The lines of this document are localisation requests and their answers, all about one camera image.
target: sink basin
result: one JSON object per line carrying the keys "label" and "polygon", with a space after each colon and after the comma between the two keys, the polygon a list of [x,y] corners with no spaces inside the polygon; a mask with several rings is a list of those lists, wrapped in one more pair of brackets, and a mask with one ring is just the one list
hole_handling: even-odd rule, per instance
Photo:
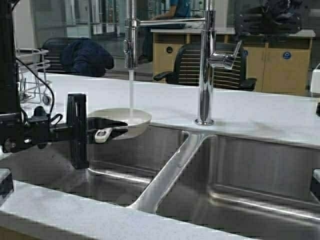
{"label": "sink basin", "polygon": [[156,213],[249,238],[316,240],[315,168],[316,149],[207,137]]}
{"label": "sink basin", "polygon": [[187,137],[185,131],[150,126],[136,138],[89,145],[89,169],[72,167],[68,142],[13,154],[0,161],[0,168],[10,168],[18,181],[126,207]]}

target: countertop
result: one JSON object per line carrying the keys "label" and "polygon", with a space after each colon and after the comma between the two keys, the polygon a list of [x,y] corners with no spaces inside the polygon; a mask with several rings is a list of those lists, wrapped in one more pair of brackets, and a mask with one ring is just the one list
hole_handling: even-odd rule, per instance
{"label": "countertop", "polygon": [[[182,28],[182,29],[151,29],[152,33],[171,33],[171,34],[200,34],[201,28]],[[235,35],[236,30],[233,27],[217,27],[216,34],[218,35]],[[296,38],[314,38],[316,36],[315,31],[310,29],[303,29],[296,34],[290,34],[289,37]]]}
{"label": "countertop", "polygon": [[[56,95],[54,113],[65,115],[68,93],[87,94],[88,113],[129,105],[126,80],[48,74]],[[194,123],[198,88],[135,82],[135,108],[152,114],[153,125],[320,149],[318,99],[214,90],[213,126]],[[23,108],[32,114],[34,104]],[[15,181],[0,207],[0,226],[40,239],[244,239],[133,209]]]}

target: cabinet door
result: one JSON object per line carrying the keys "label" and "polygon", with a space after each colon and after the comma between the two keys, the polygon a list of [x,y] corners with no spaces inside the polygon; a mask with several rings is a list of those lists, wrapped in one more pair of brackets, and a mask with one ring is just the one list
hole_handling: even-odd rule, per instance
{"label": "cabinet door", "polygon": [[153,75],[174,70],[176,56],[183,44],[153,44]]}
{"label": "cabinet door", "polygon": [[246,57],[246,77],[256,78],[255,92],[262,92],[265,71],[265,47],[245,46],[247,51]]}
{"label": "cabinet door", "polygon": [[269,48],[264,68],[263,92],[304,96],[309,57],[309,50]]}
{"label": "cabinet door", "polygon": [[0,227],[0,240],[37,240],[37,238]]}

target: blue shirt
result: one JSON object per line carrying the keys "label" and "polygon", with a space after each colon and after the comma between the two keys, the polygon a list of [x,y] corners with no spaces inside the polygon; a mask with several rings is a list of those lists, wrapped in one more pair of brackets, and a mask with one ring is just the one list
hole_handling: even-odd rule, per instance
{"label": "blue shirt", "polygon": [[190,0],[170,0],[170,6],[176,6],[174,18],[190,17]]}

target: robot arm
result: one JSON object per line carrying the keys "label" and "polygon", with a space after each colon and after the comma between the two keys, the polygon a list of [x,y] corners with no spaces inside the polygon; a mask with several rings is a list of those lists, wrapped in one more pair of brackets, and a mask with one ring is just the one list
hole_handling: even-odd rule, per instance
{"label": "robot arm", "polygon": [[[87,119],[84,94],[68,95],[66,123],[63,124],[52,124],[54,98],[49,114],[42,106],[38,106],[30,118],[22,114],[12,16],[12,4],[18,1],[0,0],[0,146],[4,153],[16,153],[33,146],[42,149],[48,142],[69,141],[72,165],[76,169],[88,168],[87,144],[95,143],[95,133],[99,129],[127,124],[98,117]],[[125,132],[126,129],[114,130],[109,138]]]}

